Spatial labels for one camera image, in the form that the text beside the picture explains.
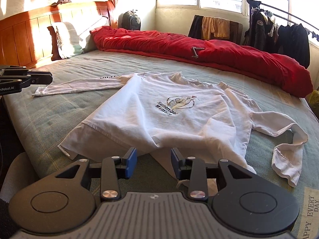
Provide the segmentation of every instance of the gray ribbed panel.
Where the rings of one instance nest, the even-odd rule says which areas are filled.
[[[18,232],[14,239],[41,239]],[[180,192],[128,192],[124,199],[105,202],[86,225],[47,239],[244,239],[227,230],[203,203],[186,200]],[[284,234],[272,239],[292,239]]]

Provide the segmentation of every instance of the mattress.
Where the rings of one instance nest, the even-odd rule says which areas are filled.
[[[281,143],[291,143],[291,131],[273,138],[253,130],[246,160],[258,175],[287,189],[299,200],[300,215],[293,229],[296,236],[304,232],[306,224],[310,221],[314,224],[313,233],[316,234],[318,231],[318,212],[312,216],[313,220],[307,219],[307,213],[308,198],[314,197],[319,201],[319,124],[304,99],[296,98],[278,87],[240,74],[125,53],[93,51],[57,61],[38,70],[50,71],[53,75],[52,84],[78,78],[133,72],[182,72],[187,78],[207,83],[218,84],[223,81],[253,98],[263,111],[276,111],[289,115],[309,136],[309,141],[304,146],[302,173],[296,188],[290,187],[287,180],[279,177],[271,168],[273,148]],[[32,85],[23,89],[21,93],[4,96],[4,99],[12,123],[33,167],[39,177],[45,177],[71,163],[57,145],[118,89],[32,97],[37,87]],[[123,192],[176,191],[175,186],[175,179],[150,155],[139,157],[132,179],[120,181]],[[98,179],[93,181],[91,191],[98,192]]]

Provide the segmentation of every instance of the cable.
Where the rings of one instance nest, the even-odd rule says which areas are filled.
[[[3,168],[3,154],[2,154],[2,147],[1,147],[1,143],[0,143],[0,153],[1,153],[1,168],[0,168],[0,177],[2,174],[2,168]]]

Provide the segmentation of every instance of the shirt sleeve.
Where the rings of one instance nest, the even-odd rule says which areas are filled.
[[[280,144],[273,150],[272,168],[288,184],[295,187],[302,168],[303,145],[308,135],[288,115],[279,112],[251,112],[252,129],[263,134],[277,137],[290,129],[293,133],[292,144]]]
[[[134,74],[76,79],[47,87],[39,87],[32,96],[78,93],[83,91],[122,88]]]

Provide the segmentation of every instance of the triangular cutout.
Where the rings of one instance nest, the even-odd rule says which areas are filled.
[[[78,170],[80,168],[80,165],[74,165],[70,169],[67,169],[63,173],[60,173],[56,176],[56,178],[63,178],[63,179],[73,179],[75,175],[77,174]]]
[[[236,180],[238,179],[251,179],[251,176],[248,174],[242,172],[241,170],[238,170],[236,167],[229,165],[228,169],[230,173],[232,174],[232,177]]]

